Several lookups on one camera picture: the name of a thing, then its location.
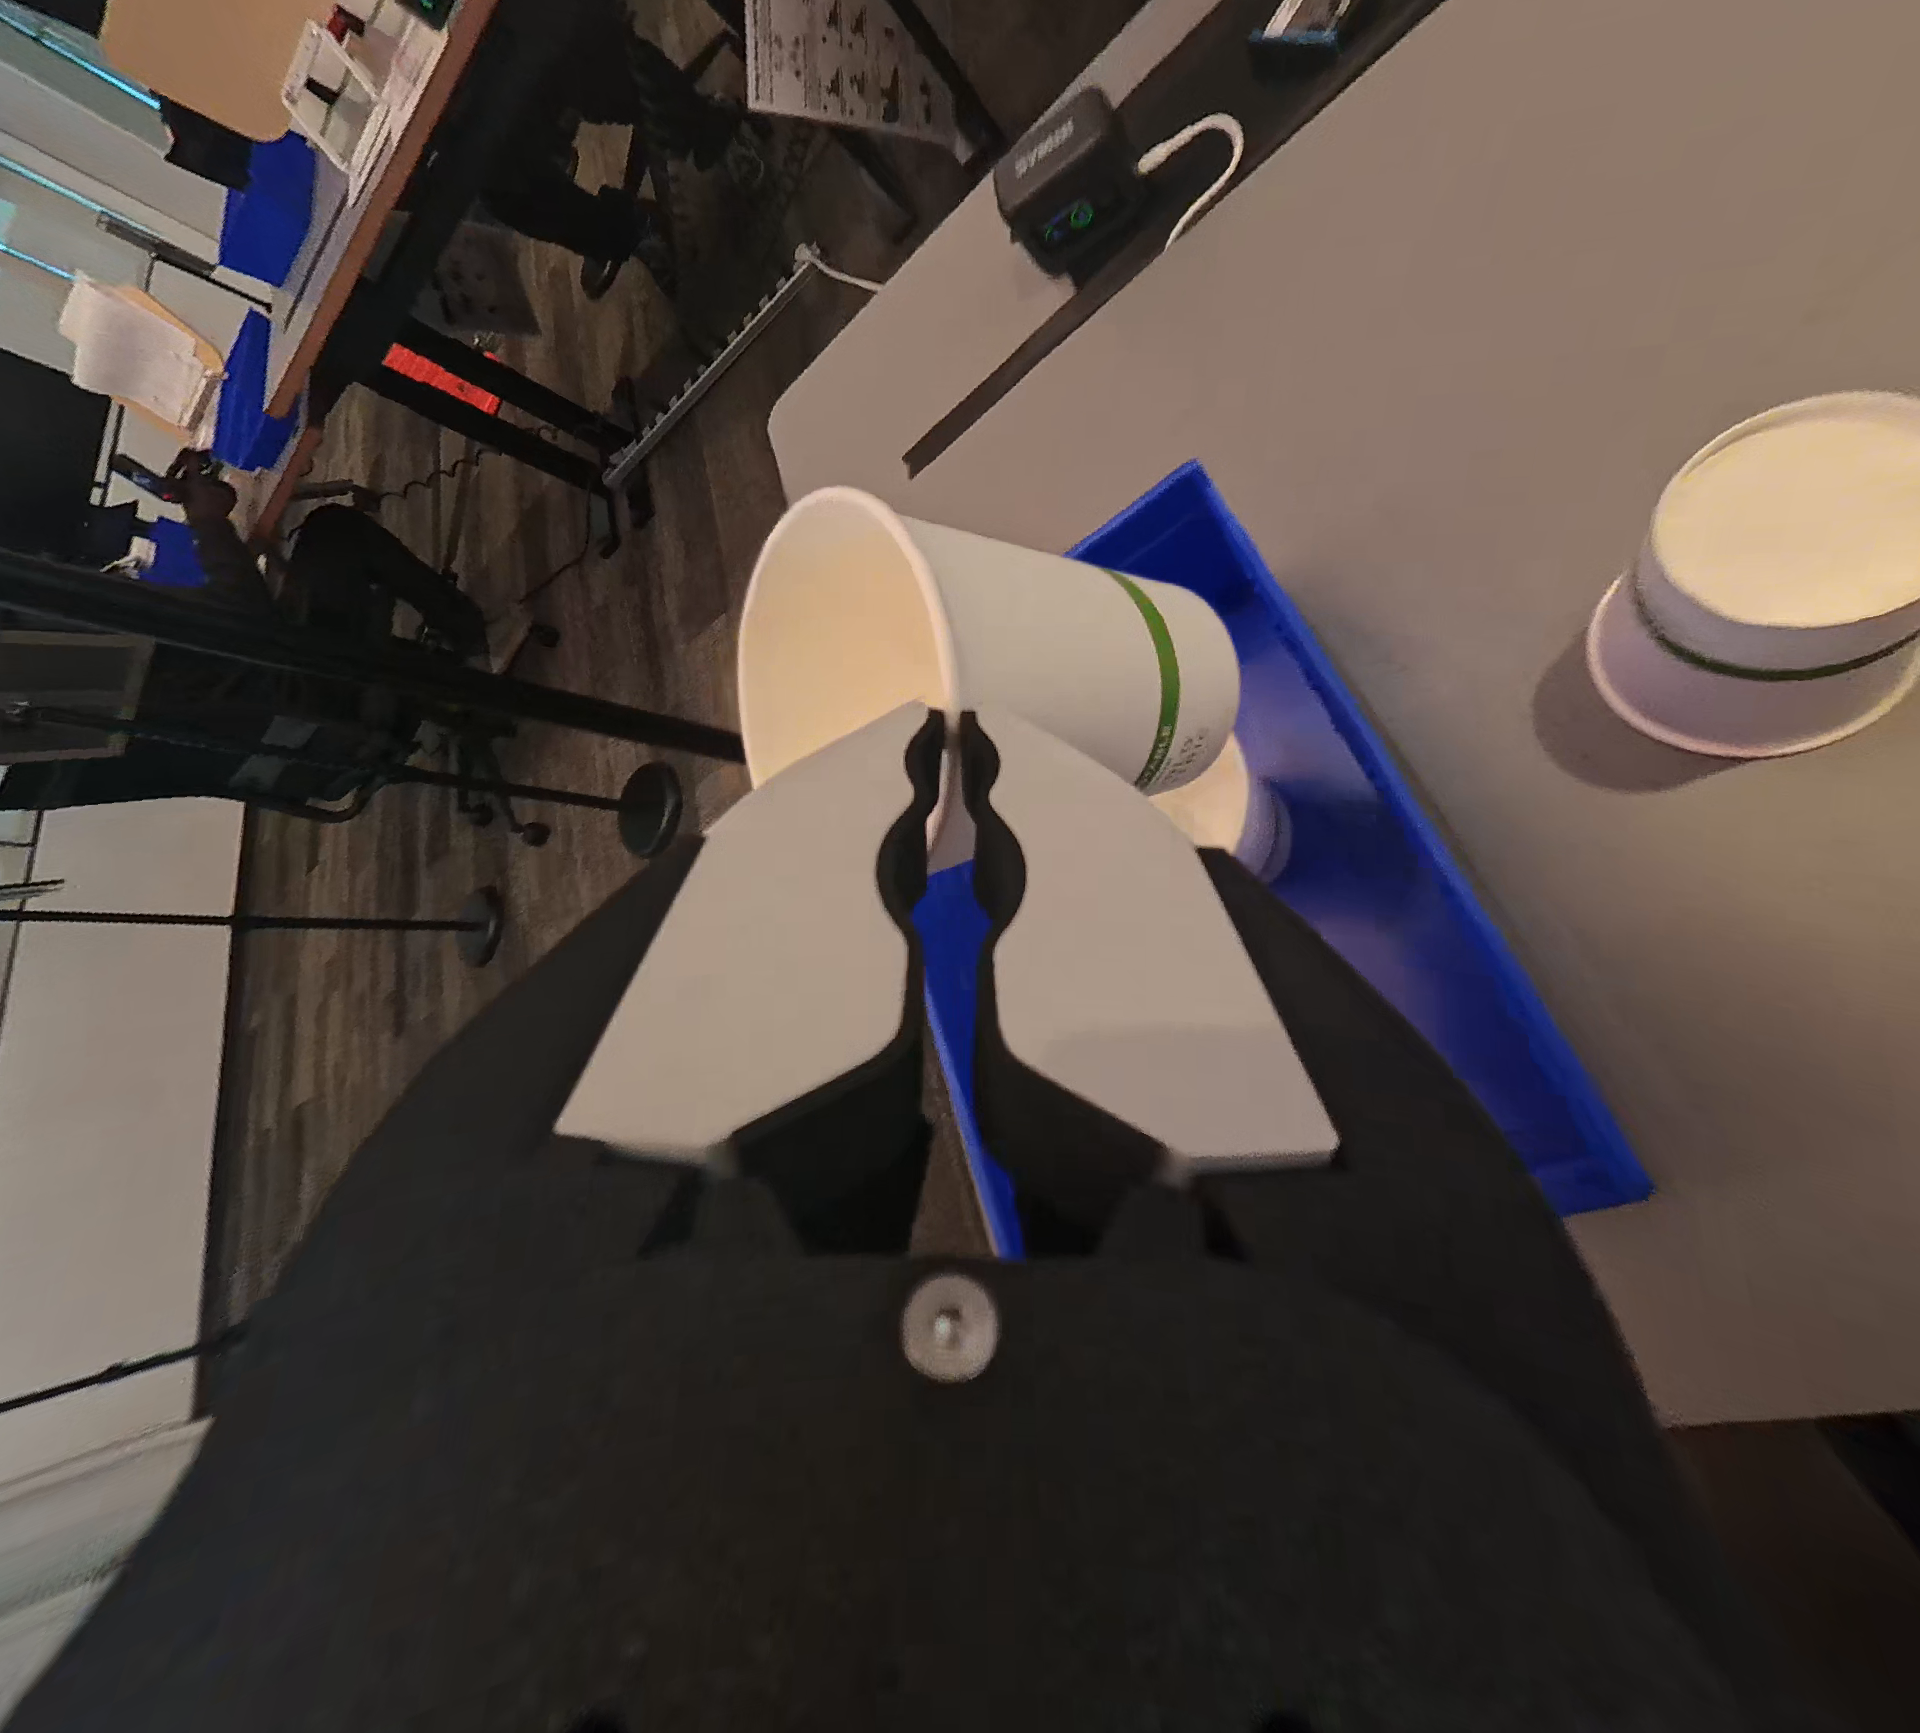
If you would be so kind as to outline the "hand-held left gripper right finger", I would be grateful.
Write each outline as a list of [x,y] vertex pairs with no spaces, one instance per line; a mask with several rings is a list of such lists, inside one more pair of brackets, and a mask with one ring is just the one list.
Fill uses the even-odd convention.
[[1198,846],[1116,772],[1011,710],[974,716],[996,756],[974,818],[1019,854],[996,934],[1015,1062],[1144,1137],[1171,1173],[1324,1167],[1339,1132]]

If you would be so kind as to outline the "wooden-top desk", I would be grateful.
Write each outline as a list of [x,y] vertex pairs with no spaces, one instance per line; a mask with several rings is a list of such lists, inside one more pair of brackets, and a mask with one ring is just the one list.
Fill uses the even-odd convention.
[[[376,102],[368,159],[356,172],[323,166],[310,235],[272,307],[267,407],[288,416],[302,402],[307,453],[335,400],[360,387],[581,492],[588,549],[608,559],[630,515],[623,492],[608,492],[605,471],[629,435],[420,309],[493,162],[544,99],[564,2],[458,0],[432,45],[402,60],[396,102]],[[387,373],[392,345],[490,389],[498,416]]]

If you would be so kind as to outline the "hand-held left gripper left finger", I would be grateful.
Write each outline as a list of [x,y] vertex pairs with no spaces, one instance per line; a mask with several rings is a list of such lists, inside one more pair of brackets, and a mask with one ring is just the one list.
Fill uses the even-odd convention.
[[744,1156],[755,1127],[916,1036],[947,716],[894,707],[707,834],[557,1132],[639,1159]]

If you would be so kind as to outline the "printed pamphlet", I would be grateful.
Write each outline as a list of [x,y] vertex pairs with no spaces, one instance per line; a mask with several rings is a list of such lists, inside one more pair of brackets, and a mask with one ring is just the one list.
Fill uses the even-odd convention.
[[888,0],[742,0],[747,106],[959,147],[948,82]]

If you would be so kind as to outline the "black monitor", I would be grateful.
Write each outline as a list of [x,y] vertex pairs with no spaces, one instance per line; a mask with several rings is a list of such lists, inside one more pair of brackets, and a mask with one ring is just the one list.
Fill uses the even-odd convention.
[[3,546],[60,559],[79,540],[115,402],[3,351]]

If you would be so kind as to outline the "blue plastic bin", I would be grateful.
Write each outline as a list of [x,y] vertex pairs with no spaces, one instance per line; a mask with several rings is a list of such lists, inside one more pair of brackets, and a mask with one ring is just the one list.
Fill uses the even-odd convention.
[[[1241,666],[1235,732],[1285,801],[1293,853],[1266,888],[1412,1027],[1474,1094],[1560,1217],[1647,1200],[1653,1178],[1570,1042],[1212,479],[1191,462],[1070,550],[1192,590]],[[976,713],[953,758],[971,813],[996,772]],[[1171,1173],[1138,1132],[1015,1062],[998,1034],[994,948],[1019,901],[1011,832],[926,882],[914,924],[930,1041],[993,1252],[1026,1252],[1022,1213],[1051,1197],[1095,1233],[1131,1182]]]

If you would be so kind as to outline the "white paper cup green band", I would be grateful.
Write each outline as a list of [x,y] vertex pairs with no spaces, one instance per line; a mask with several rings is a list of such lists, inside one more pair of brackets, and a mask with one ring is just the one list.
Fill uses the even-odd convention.
[[1227,853],[1264,884],[1293,853],[1293,821],[1278,791],[1260,778],[1239,735],[1188,785],[1156,793],[1151,805],[1201,850]]
[[755,562],[734,699],[755,789],[904,705],[1011,710],[1147,797],[1208,775],[1241,666],[1192,590],[804,494]]
[[1917,685],[1918,400],[1802,399],[1673,474],[1585,652],[1637,732],[1722,761],[1860,735]]

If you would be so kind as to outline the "black tripod stand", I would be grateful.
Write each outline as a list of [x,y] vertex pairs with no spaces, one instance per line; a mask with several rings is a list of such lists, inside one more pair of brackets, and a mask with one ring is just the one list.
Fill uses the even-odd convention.
[[506,781],[500,743],[537,724],[749,761],[736,731],[471,665],[439,627],[401,641],[396,605],[362,588],[347,624],[313,619],[309,598],[261,608],[7,550],[8,807],[222,801],[342,825],[385,791],[420,787],[532,842],[544,825],[519,814],[524,803],[599,810],[650,857],[679,831],[672,767],[642,764],[612,799]]

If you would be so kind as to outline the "small black battery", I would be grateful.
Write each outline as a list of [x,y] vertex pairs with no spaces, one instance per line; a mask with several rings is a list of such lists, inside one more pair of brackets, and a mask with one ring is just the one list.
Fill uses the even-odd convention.
[[1247,39],[1254,74],[1286,85],[1331,71],[1379,7],[1381,0],[1280,0]]

